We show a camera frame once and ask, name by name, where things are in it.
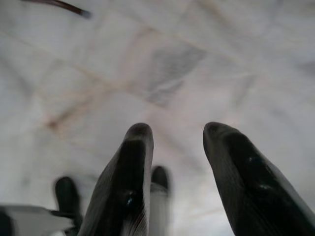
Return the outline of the robot right leg grey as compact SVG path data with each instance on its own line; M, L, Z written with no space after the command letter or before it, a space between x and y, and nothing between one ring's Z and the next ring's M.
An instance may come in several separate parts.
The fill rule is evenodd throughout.
M167 190L157 183L150 189L149 236L169 236L169 197Z

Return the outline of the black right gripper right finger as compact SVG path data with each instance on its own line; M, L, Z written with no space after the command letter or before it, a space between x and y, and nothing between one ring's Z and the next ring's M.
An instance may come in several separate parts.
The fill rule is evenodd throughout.
M203 146L235 236L315 236L315 213L246 135L210 122Z

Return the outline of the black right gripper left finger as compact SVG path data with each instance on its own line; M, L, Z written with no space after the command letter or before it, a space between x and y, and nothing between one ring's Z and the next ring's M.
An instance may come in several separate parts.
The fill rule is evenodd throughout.
M78 236L148 236L154 140L145 123L131 126L101 173Z

